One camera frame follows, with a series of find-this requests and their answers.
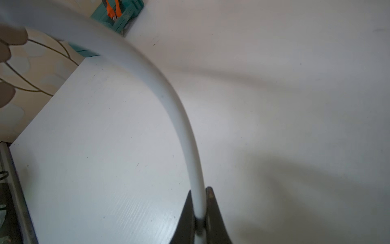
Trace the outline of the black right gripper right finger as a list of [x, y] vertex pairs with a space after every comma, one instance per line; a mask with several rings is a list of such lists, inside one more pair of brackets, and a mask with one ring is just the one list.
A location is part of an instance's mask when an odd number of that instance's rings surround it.
[[211, 187], [206, 188], [207, 213], [206, 213], [206, 238], [208, 244], [232, 244]]

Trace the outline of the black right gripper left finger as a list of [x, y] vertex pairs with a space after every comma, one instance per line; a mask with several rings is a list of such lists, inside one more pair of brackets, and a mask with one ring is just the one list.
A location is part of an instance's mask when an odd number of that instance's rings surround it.
[[170, 244], [194, 244], [195, 224], [192, 194], [189, 191]]

